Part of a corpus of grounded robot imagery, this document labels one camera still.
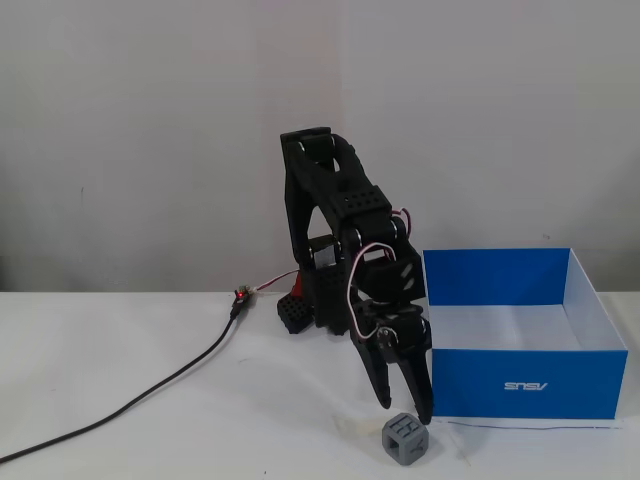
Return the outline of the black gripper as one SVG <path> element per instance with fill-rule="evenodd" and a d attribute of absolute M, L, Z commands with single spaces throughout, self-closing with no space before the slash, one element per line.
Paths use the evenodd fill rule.
<path fill-rule="evenodd" d="M 423 425 L 429 425 L 434 397 L 425 350 L 431 347 L 431 330 L 423 308 L 412 303 L 363 300 L 352 310 L 351 340 L 380 405 L 384 409 L 391 406 L 386 361 L 398 361 L 418 418 Z"/>

